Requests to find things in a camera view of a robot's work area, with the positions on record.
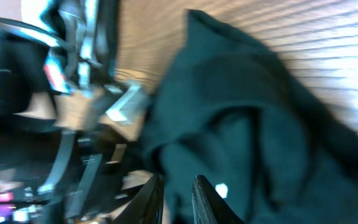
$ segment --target dark green cloth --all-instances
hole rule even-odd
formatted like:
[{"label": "dark green cloth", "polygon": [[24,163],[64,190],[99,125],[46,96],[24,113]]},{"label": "dark green cloth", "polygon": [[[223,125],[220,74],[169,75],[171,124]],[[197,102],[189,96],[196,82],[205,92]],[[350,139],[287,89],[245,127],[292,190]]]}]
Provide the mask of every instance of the dark green cloth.
[{"label": "dark green cloth", "polygon": [[246,223],[358,223],[358,136],[259,41],[202,11],[187,26],[139,140],[172,218],[193,223],[203,174]]}]

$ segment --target cloth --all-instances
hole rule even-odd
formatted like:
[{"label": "cloth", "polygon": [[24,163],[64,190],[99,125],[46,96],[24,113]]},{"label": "cloth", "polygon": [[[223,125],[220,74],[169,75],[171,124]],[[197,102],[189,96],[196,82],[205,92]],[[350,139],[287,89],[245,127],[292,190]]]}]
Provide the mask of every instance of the cloth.
[{"label": "cloth", "polygon": [[174,223],[198,174],[245,223],[358,223],[358,136],[258,40],[202,11],[187,26],[139,138]]}]

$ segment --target white light spot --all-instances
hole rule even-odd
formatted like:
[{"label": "white light spot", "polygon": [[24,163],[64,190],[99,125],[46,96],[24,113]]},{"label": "white light spot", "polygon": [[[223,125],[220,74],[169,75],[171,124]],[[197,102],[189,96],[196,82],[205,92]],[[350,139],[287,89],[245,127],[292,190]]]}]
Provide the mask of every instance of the white light spot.
[{"label": "white light spot", "polygon": [[227,193],[229,192],[229,189],[226,184],[217,184],[215,186],[215,190],[222,198],[227,198]]}]

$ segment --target striped wooden surface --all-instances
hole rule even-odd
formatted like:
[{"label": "striped wooden surface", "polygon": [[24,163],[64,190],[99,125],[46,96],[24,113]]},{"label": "striped wooden surface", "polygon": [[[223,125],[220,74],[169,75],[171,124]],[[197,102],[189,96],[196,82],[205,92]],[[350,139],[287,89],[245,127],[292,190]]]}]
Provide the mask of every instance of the striped wooden surface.
[{"label": "striped wooden surface", "polygon": [[201,9],[261,40],[358,132],[358,0],[125,0],[118,77],[154,90]]}]

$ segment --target black fabric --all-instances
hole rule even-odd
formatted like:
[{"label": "black fabric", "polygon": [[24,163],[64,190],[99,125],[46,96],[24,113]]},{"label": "black fabric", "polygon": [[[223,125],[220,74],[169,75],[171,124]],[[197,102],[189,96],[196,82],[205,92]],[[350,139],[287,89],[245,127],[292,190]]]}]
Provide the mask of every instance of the black fabric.
[{"label": "black fabric", "polygon": [[259,41],[201,11],[187,26],[139,140],[174,221],[205,175],[246,223],[358,223],[358,136]]}]

